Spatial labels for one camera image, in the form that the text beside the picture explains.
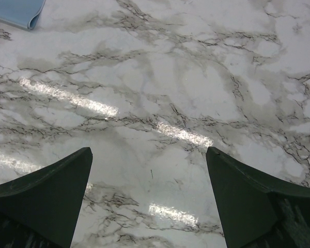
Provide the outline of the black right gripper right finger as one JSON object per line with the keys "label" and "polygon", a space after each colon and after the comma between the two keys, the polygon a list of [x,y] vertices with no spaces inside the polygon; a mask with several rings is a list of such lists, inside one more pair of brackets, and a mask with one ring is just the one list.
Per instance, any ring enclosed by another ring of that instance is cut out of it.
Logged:
{"label": "black right gripper right finger", "polygon": [[227,247],[310,247],[310,188],[216,147],[208,147],[206,161]]}

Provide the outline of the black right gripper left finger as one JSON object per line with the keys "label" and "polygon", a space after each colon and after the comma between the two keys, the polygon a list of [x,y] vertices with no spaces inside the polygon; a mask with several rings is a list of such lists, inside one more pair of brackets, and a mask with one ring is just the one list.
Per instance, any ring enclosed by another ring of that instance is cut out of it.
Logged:
{"label": "black right gripper left finger", "polygon": [[92,160],[84,147],[0,184],[0,247],[70,247]]}

